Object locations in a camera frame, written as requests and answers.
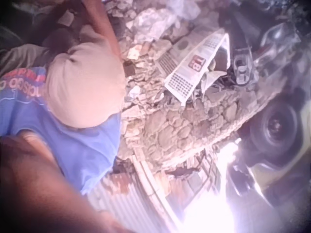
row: metal roof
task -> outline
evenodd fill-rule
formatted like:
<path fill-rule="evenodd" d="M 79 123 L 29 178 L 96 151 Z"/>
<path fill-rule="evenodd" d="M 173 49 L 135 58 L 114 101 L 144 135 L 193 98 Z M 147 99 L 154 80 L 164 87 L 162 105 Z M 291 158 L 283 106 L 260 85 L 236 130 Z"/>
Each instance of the metal roof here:
<path fill-rule="evenodd" d="M 124 227 L 137 233 L 169 232 L 142 189 L 137 174 L 107 175 L 88 199 L 96 210 L 109 211 Z"/>

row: newspaper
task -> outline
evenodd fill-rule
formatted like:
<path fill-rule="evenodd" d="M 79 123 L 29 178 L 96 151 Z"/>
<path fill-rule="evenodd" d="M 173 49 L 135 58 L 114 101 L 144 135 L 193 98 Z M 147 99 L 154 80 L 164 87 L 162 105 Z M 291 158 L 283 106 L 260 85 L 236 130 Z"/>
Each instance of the newspaper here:
<path fill-rule="evenodd" d="M 227 51 L 227 68 L 230 66 L 229 36 L 223 29 L 206 26 L 195 28 L 191 34 L 179 40 L 158 61 L 167 75 L 165 87 L 182 103 L 186 104 L 218 49 Z"/>

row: rubble pile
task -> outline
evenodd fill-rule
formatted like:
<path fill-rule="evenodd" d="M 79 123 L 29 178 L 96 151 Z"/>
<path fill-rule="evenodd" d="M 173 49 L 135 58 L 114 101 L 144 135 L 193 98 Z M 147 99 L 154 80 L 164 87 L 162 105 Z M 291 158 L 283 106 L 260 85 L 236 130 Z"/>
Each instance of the rubble pile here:
<path fill-rule="evenodd" d="M 182 3 L 180 9 L 176 3 Z M 118 157 L 146 160 L 153 172 L 180 164 L 204 147 L 230 136 L 278 94 L 284 80 L 260 80 L 255 88 L 218 91 L 186 107 L 168 91 L 155 65 L 161 55 L 227 0 L 119 0 L 106 4 L 109 14 L 126 20 L 120 39 L 127 76 Z"/>

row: blue shirt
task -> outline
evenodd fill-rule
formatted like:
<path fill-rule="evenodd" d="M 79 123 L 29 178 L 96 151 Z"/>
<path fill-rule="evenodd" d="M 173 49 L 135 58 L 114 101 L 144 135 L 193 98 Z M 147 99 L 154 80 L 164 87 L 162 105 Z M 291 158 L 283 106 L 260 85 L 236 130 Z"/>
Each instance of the blue shirt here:
<path fill-rule="evenodd" d="M 121 115 L 98 127 L 71 130 L 48 110 L 42 98 L 43 67 L 19 68 L 0 79 L 0 136 L 21 130 L 37 133 L 50 147 L 66 179 L 88 193 L 113 165 L 121 136 Z"/>

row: red number on newspaper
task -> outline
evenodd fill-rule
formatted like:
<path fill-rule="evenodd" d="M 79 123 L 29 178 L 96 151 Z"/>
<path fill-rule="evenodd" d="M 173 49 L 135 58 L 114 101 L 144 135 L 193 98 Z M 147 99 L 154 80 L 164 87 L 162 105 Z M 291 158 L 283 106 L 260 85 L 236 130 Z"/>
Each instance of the red number on newspaper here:
<path fill-rule="evenodd" d="M 200 57 L 198 55 L 194 55 L 191 62 L 189 63 L 189 67 L 197 72 L 200 72 L 202 70 L 202 67 L 204 66 L 206 62 L 206 59 L 203 57 Z"/>

